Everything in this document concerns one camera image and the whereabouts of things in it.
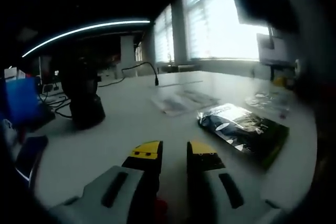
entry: white table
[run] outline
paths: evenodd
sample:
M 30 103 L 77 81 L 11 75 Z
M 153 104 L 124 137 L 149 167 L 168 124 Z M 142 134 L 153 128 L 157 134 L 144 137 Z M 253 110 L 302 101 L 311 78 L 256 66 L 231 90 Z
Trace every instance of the white table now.
M 169 205 L 169 221 L 182 223 L 187 217 L 186 147 L 199 140 L 214 147 L 233 179 L 244 183 L 252 194 L 267 199 L 285 211 L 293 210 L 308 192 L 316 163 L 317 133 L 313 112 L 293 101 L 286 119 L 256 111 L 245 98 L 270 86 L 269 82 L 221 73 L 186 72 L 159 75 L 161 86 L 154 86 L 154 76 L 127 78 L 122 83 L 99 88 L 106 119 L 84 131 L 73 128 L 70 120 L 57 117 L 38 133 L 49 137 L 36 180 L 36 196 L 46 207 L 81 196 L 83 187 L 113 165 L 121 165 L 137 145 L 161 140 L 162 173 L 159 197 Z M 185 85 L 175 83 L 196 82 Z M 248 159 L 238 158 L 235 150 L 204 132 L 196 121 L 196 112 L 169 117 L 153 105 L 156 92 L 174 92 L 183 87 L 220 98 L 255 111 L 290 127 L 290 134 L 271 168 L 264 172 Z M 70 113 L 68 108 L 60 110 Z

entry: table surface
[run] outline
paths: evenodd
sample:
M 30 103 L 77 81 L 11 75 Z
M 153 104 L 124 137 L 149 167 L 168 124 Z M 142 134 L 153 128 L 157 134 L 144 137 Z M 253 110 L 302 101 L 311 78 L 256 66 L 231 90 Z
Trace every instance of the table surface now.
M 256 197 L 285 211 L 298 206 L 310 188 L 316 163 L 317 133 L 310 108 L 294 98 L 289 115 L 281 119 L 249 107 L 245 103 L 247 97 L 271 87 L 265 80 L 198 71 L 160 74 L 159 81 L 165 87 L 155 87 L 154 76 L 145 76 L 99 88 L 97 94 L 106 118 L 91 129 L 77 131 L 71 120 L 57 116 L 37 132 L 49 138 L 35 187 L 35 194 L 44 206 L 49 208 L 81 196 L 86 184 L 113 165 L 121 165 L 137 145 L 153 140 L 163 141 L 158 196 L 167 201 L 168 218 L 173 223 L 183 223 L 188 215 L 186 147 L 190 140 L 215 148 L 234 181 L 248 187 Z M 261 170 L 249 159 L 238 156 L 225 141 L 202 130 L 197 125 L 196 111 L 169 117 L 151 101 L 158 92 L 183 88 L 219 98 L 220 104 L 242 106 L 290 127 L 287 142 L 270 169 Z M 70 114 L 68 108 L 60 112 Z

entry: window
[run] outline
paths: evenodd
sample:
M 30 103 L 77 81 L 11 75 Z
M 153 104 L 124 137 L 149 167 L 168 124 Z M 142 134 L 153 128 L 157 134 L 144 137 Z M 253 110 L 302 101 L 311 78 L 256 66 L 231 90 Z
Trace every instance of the window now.
M 142 61 L 142 44 L 141 42 L 135 49 L 135 61 Z
M 234 0 L 184 0 L 189 59 L 259 59 L 256 34 L 267 27 L 242 25 Z
M 155 62 L 174 61 L 172 8 L 169 5 L 154 25 Z

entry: ceiling light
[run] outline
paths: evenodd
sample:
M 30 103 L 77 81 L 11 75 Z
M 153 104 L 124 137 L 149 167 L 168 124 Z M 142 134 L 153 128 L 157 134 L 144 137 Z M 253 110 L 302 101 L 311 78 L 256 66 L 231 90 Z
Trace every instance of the ceiling light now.
M 52 41 L 54 41 L 56 39 L 68 36 L 70 34 L 78 33 L 80 31 L 90 30 L 90 29 L 94 29 L 94 28 L 97 28 L 97 27 L 104 27 L 104 26 L 115 26 L 115 25 L 126 25 L 126 24 L 147 24 L 147 23 L 150 23 L 150 21 L 149 20 L 129 20 L 129 21 L 110 22 L 110 23 L 104 23 L 104 24 L 99 24 L 99 25 L 93 25 L 93 26 L 87 26 L 87 27 L 79 28 L 79 29 L 76 29 L 76 30 L 73 30 L 73 31 L 69 31 L 69 32 L 67 32 L 65 34 L 58 35 L 58 36 L 56 36 L 56 37 L 54 37 L 52 39 L 49 39 L 49 40 L 41 43 L 40 45 L 34 47 L 33 49 L 29 50 L 24 55 L 22 55 L 22 58 L 26 57 L 28 54 L 30 54 L 31 52 L 33 52 L 37 48 L 40 48 L 41 46 L 44 46 L 45 44 L 48 44 L 49 42 L 52 42 Z

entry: black device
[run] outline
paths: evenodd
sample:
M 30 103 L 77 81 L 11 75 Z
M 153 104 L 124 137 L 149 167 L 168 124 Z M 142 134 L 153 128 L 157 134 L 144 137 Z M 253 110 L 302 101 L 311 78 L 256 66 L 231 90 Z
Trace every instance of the black device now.
M 267 26 L 288 32 L 298 31 L 289 0 L 234 0 L 241 24 Z
M 60 66 L 59 77 L 63 92 L 71 100 L 72 120 L 79 129 L 97 125 L 105 118 L 99 96 L 98 74 L 85 58 L 71 59 Z
M 33 189 L 36 172 L 43 150 L 48 144 L 46 136 L 29 137 L 16 158 L 15 168 L 29 189 Z

